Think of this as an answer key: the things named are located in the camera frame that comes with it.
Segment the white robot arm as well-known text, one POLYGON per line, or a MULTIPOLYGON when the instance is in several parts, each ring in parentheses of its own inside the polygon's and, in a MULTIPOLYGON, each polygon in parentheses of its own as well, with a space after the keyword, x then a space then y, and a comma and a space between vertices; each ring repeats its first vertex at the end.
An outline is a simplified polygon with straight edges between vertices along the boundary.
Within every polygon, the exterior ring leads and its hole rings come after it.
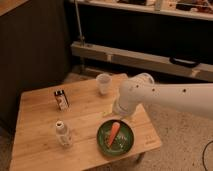
POLYGON ((129 116, 143 102, 213 119, 213 83, 158 84, 150 74, 141 73, 120 84, 112 111, 129 116))

